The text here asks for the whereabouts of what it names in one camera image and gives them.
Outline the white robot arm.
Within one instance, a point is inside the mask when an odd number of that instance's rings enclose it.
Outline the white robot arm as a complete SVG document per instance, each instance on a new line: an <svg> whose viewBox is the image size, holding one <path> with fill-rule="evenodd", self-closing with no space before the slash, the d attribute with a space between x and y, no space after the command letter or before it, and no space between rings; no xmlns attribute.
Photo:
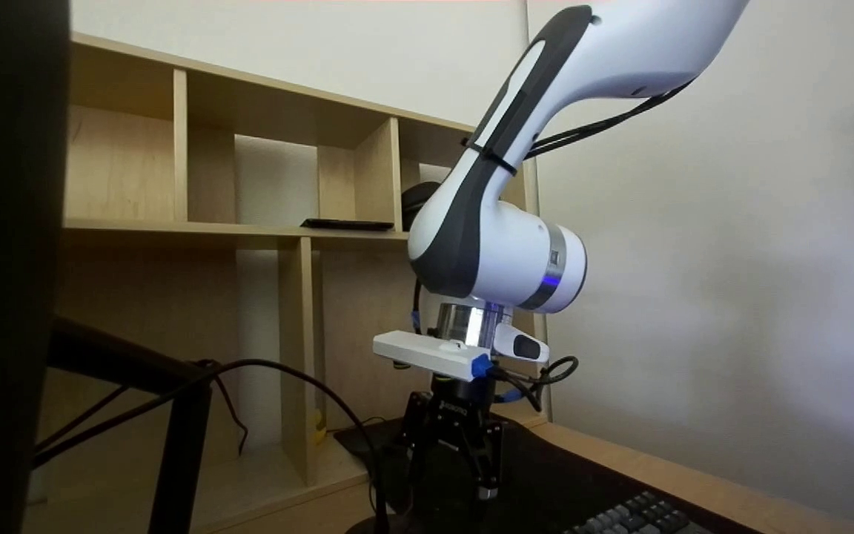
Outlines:
<svg viewBox="0 0 854 534"><path fill-rule="evenodd" d="M605 0L566 6L532 38L449 178L415 213L406 250L424 289L479 304L488 357L514 357L507 314L565 313L584 289L584 244L502 198L517 170L642 115L691 87L747 0Z"/></svg>

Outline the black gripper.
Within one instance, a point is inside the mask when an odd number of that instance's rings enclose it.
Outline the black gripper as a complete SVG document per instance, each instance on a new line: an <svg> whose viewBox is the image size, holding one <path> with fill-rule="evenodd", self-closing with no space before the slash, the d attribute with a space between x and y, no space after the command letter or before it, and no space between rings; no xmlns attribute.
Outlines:
<svg viewBox="0 0 854 534"><path fill-rule="evenodd" d="M502 424L493 416L490 381L462 382L434 373L428 391L409 396L400 439L413 494L424 494L430 482L449 473L449 462L436 460L436 452L445 448L467 465L479 501L498 498Z"/></svg>

